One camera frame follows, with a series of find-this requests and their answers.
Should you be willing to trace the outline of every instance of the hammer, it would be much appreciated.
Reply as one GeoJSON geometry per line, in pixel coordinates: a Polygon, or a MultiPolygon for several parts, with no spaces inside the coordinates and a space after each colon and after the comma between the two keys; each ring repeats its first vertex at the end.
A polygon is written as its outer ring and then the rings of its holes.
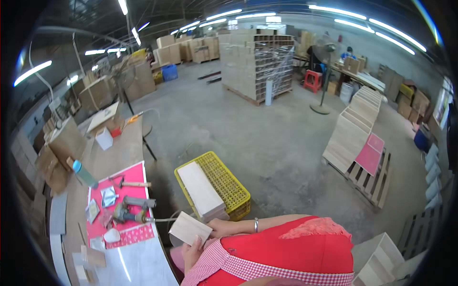
{"type": "Polygon", "coordinates": [[[146,183],[124,182],[124,180],[125,180],[124,175],[111,177],[111,178],[109,178],[109,180],[114,183],[113,186],[115,186],[115,184],[116,184],[116,187],[119,187],[120,189],[122,189],[122,187],[147,187],[147,188],[151,187],[151,183],[150,182],[146,182],[146,183]],[[114,179],[117,178],[117,177],[120,177],[120,176],[122,177],[122,179],[119,182],[119,184],[115,183],[114,179]]]}

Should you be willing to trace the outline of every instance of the wooden hammer handle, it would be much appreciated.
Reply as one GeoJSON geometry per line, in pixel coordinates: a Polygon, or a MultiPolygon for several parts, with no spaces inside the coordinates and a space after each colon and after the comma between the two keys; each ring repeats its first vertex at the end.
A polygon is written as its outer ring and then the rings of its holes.
{"type": "Polygon", "coordinates": [[[146,182],[146,183],[123,182],[122,186],[123,187],[148,187],[150,188],[151,183],[150,182],[146,182]]]}

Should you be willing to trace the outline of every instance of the blue plastic crate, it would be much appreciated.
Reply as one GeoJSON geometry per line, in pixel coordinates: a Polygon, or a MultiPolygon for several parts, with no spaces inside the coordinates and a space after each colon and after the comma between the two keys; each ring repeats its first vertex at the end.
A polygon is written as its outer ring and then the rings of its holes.
{"type": "Polygon", "coordinates": [[[166,65],[161,68],[164,81],[171,81],[178,78],[176,65],[166,65]]]}

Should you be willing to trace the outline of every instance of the blue bottle cap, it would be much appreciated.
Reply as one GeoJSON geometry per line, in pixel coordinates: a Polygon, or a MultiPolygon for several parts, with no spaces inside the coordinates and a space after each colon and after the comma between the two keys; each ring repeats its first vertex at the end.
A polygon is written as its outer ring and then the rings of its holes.
{"type": "Polygon", "coordinates": [[[80,161],[75,160],[73,162],[73,170],[75,171],[75,173],[78,173],[81,170],[81,162],[80,161]]]}

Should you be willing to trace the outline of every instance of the blue shirt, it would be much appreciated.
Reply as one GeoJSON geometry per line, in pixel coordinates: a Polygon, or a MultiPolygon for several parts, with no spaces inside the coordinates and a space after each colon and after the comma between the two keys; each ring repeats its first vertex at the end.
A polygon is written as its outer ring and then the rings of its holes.
{"type": "Polygon", "coordinates": [[[350,55],[351,55],[351,54],[349,54],[349,53],[342,53],[342,54],[340,55],[340,58],[341,58],[341,59],[345,59],[346,57],[348,57],[348,56],[350,56],[350,55]]]}

